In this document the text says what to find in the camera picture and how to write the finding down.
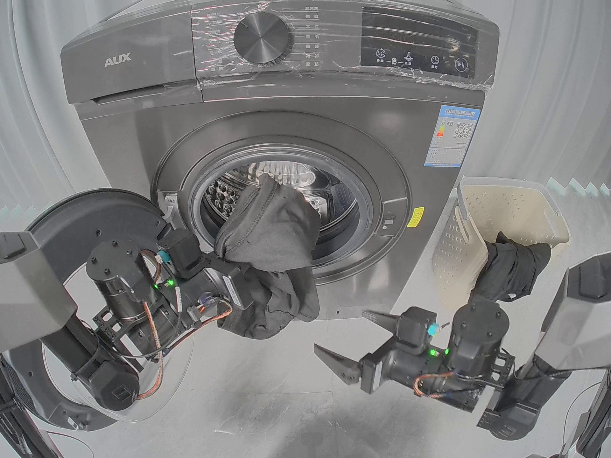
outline white curtain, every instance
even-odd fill
[[[136,0],[4,0],[0,230],[108,182],[65,97],[59,53]],[[611,0],[458,0],[500,27],[489,93],[462,174],[611,184]]]

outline rotary knob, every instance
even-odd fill
[[[278,16],[267,11],[251,13],[240,20],[233,33],[238,54],[251,63],[269,63],[288,46],[290,33]]]

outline laundry basket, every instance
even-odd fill
[[[546,242],[552,258],[570,242],[568,225],[543,185],[508,178],[463,178],[432,257],[442,300],[458,309],[488,260],[484,241],[502,231],[524,245]]]

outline black garment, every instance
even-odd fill
[[[471,290],[471,298],[480,295],[502,302],[512,302],[529,295],[552,252],[546,243],[523,246],[508,239],[502,232],[497,235],[495,243],[486,242],[486,247],[488,262]]]
[[[221,327],[252,339],[267,339],[295,317],[313,321],[320,305],[312,250],[320,215],[300,191],[261,175],[249,186],[219,231],[214,252],[226,261],[246,263],[253,304],[234,308]]]

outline display panel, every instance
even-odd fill
[[[363,7],[361,65],[475,75],[477,30],[408,10]]]

